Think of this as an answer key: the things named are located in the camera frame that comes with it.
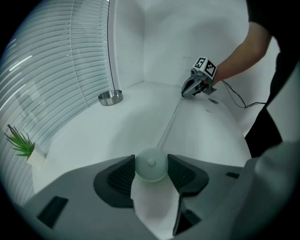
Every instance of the black slot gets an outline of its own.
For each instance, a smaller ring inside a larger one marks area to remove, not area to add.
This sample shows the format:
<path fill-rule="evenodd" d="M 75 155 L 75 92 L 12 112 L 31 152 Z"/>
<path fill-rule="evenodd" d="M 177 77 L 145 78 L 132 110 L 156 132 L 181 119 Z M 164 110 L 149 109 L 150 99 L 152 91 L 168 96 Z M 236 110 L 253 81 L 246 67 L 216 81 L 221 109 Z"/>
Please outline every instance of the black slot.
<path fill-rule="evenodd" d="M 185 213 L 181 213 L 179 218 L 179 223 L 174 235 L 176 236 L 179 233 L 184 232 L 185 230 L 196 225 L 200 221 L 201 219 L 190 210 L 187 210 Z"/>
<path fill-rule="evenodd" d="M 228 172 L 228 173 L 226 173 L 225 175 L 228 176 L 228 177 L 235 178 L 235 179 L 238 179 L 239 176 L 240 176 L 239 174 L 234 173 L 234 172 Z"/>
<path fill-rule="evenodd" d="M 53 228 L 67 202 L 68 199 L 55 196 L 37 218 L 46 226 Z"/>

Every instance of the white surface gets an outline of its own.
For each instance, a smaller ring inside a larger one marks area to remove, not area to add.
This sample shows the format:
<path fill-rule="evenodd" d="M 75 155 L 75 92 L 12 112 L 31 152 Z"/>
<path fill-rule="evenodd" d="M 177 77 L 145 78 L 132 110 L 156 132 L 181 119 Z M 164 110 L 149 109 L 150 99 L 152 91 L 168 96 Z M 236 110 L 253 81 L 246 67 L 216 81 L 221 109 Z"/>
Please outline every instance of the white surface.
<path fill-rule="evenodd" d="M 300 64 L 267 107 L 283 141 L 300 139 Z"/>
<path fill-rule="evenodd" d="M 244 166 L 251 158 L 247 143 L 227 108 L 206 94 L 182 99 L 162 149 L 201 161 Z"/>
<path fill-rule="evenodd" d="M 144 79 L 181 87 L 198 57 L 208 57 L 218 65 L 242 43 L 247 31 L 245 0 L 146 0 Z M 277 53 L 272 40 L 264 59 L 228 81 L 246 104 L 268 98 Z M 216 88 L 213 95 L 246 133 L 262 105 L 240 109 L 222 83 Z"/>
<path fill-rule="evenodd" d="M 165 154 L 227 165 L 243 166 L 250 158 L 233 117 L 207 95 L 182 99 L 178 87 L 143 82 L 123 97 L 113 106 L 93 105 L 57 132 L 45 163 L 32 169 L 35 193 L 73 169 L 157 146 Z M 179 195 L 169 177 L 154 183 L 136 177 L 132 198 L 140 220 L 159 239 L 171 238 Z"/>
<path fill-rule="evenodd" d="M 173 237 L 179 193 L 169 175 L 157 182 L 143 181 L 138 175 L 132 182 L 131 198 L 141 222 L 160 240 Z"/>
<path fill-rule="evenodd" d="M 116 105 L 93 105 L 55 134 L 45 163 L 32 170 L 35 193 L 73 169 L 157 147 L 180 100 L 179 88 L 143 82 L 123 97 Z"/>
<path fill-rule="evenodd" d="M 144 80 L 144 0 L 115 0 L 114 81 L 123 90 Z"/>
<path fill-rule="evenodd" d="M 43 150 L 37 144 L 34 144 L 34 150 L 28 158 L 27 163 L 34 167 L 40 167 L 43 165 L 45 160 L 46 157 Z"/>

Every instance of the metal bowl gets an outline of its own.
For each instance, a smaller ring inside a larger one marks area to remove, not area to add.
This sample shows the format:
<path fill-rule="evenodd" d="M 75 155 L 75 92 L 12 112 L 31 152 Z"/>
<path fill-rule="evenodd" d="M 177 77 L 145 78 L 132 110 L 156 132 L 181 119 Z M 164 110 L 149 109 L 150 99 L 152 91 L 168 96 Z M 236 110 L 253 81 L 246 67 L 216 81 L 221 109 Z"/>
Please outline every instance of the metal bowl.
<path fill-rule="evenodd" d="M 98 96 L 99 102 L 103 106 L 110 106 L 119 103 L 123 100 L 123 94 L 121 90 L 106 91 Z"/>

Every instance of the white wall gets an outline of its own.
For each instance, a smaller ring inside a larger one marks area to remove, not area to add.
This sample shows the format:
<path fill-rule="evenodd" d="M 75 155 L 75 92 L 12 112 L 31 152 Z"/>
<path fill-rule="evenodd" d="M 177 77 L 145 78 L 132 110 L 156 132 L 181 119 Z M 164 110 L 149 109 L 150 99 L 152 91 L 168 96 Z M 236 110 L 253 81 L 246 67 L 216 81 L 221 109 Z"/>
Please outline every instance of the white wall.
<path fill-rule="evenodd" d="M 112 75 L 115 88 L 123 90 L 144 80 L 145 1 L 115 0 L 111 4 L 115 4 L 110 13 L 114 14 Z"/>
<path fill-rule="evenodd" d="M 245 0 L 146 0 L 145 9 L 145 81 L 182 86 L 199 56 L 219 64 L 248 30 Z M 261 62 L 228 80 L 246 104 L 266 101 L 277 53 L 273 40 Z M 216 88 L 214 96 L 225 103 L 246 133 L 262 105 L 238 108 L 222 83 Z"/>

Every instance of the small hole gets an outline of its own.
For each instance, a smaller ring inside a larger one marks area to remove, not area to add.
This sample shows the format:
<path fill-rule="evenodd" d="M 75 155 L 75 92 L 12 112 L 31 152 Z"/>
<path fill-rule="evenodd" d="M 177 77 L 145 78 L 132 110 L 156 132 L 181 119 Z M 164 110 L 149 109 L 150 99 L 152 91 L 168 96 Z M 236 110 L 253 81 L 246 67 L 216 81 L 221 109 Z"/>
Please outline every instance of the small hole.
<path fill-rule="evenodd" d="M 211 101 L 211 102 L 213 102 L 214 104 L 219 104 L 216 100 L 214 100 L 212 98 L 209 98 L 208 100 Z"/>

